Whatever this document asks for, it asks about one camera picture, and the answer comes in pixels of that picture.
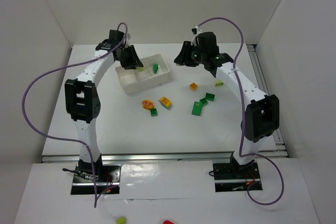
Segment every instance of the white container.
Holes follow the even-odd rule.
[[[138,92],[150,87],[164,83],[168,79],[169,67],[161,55],[153,55],[141,59],[144,70],[125,70],[122,67],[116,67],[120,85],[126,94]],[[153,72],[153,65],[159,65],[157,72]]]

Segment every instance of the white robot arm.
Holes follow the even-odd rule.
[[[240,100],[240,89],[235,71],[242,83],[245,102],[245,138],[242,154],[257,153],[262,143],[279,127],[279,99],[259,90],[238,69],[228,54],[220,54],[213,32],[192,29],[192,41],[183,42],[180,54],[174,62],[177,65],[196,67],[203,64],[214,77],[222,80]],[[253,155],[240,155],[239,148],[230,158],[233,170],[242,170],[252,165]]]
[[[102,167],[101,153],[98,149],[96,136],[96,118],[100,112],[100,101],[97,94],[98,84],[116,60],[119,60],[121,66],[125,69],[143,67],[134,46],[129,45],[130,37],[127,43],[116,51],[100,58],[118,45],[123,36],[123,32],[110,30],[109,38],[96,47],[93,58],[99,59],[89,64],[76,79],[68,79],[65,82],[67,112],[71,114],[71,118],[75,121],[79,140],[90,147],[98,176],[100,176],[100,168]],[[80,150],[78,167],[80,172],[92,174],[91,159],[84,145]]]

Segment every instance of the mounting plate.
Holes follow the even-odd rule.
[[[96,182],[97,193],[101,193],[107,187],[115,185],[115,187],[107,191],[106,194],[119,194],[121,165],[110,165],[110,166],[106,165],[106,166],[103,166],[102,170],[103,170],[103,174],[106,174],[106,176],[100,179],[97,178],[97,182]],[[92,179],[87,179],[87,178],[82,178],[74,174],[74,178],[72,180],[72,187],[71,187],[72,195],[88,195],[88,194],[95,193],[93,190]]]
[[[254,162],[251,167],[238,174],[233,174],[229,163],[213,164],[213,177],[215,178],[216,192],[246,191],[250,183],[254,183],[250,190],[262,190],[258,164]]]

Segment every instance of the white backdrop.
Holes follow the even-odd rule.
[[[321,224],[335,223],[336,0],[282,0],[257,53]]]
[[[24,121],[22,95],[37,75],[66,64],[70,46],[45,0],[0,0],[0,49],[0,222],[8,224],[45,142]],[[27,99],[30,118],[45,132],[61,80],[61,72],[43,79]]]
[[[182,43],[213,16],[234,20],[256,44],[279,0],[46,0],[71,44],[96,44],[121,21],[133,43]],[[214,23],[219,42],[239,42],[234,27]]]

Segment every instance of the white table surface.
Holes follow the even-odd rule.
[[[233,152],[240,140],[241,108],[237,98],[226,86],[214,87],[216,79],[203,66],[178,67],[173,63],[182,44],[137,44],[139,58],[161,54],[170,76],[167,83],[126,95],[120,87],[115,67],[116,62],[102,78],[98,86],[101,111],[97,118],[97,141],[102,154],[185,153],[185,152]],[[239,44],[219,44],[220,51],[235,56]],[[89,60],[95,45],[75,45],[69,64]],[[237,66],[257,86],[256,77],[246,45],[243,47]],[[74,79],[84,66],[67,69],[63,83]],[[198,85],[196,91],[189,88]],[[191,115],[194,101],[215,94],[201,116]],[[168,111],[159,103],[165,96],[172,102]],[[142,108],[144,99],[154,101],[158,116],[151,117]],[[66,112],[64,85],[62,85],[49,135],[77,138],[71,117]],[[271,136],[261,150],[275,150]],[[47,139],[43,155],[79,155],[77,143]]]
[[[275,205],[253,203],[244,191],[215,193],[208,175],[212,162],[160,162],[123,165],[120,194],[103,196],[93,208],[93,195],[70,195],[75,164],[34,164],[15,224],[111,224],[125,216],[127,224],[318,224],[297,159],[273,159],[285,181],[283,198]],[[276,199],[279,175],[259,160],[263,190],[252,191],[262,202]]]

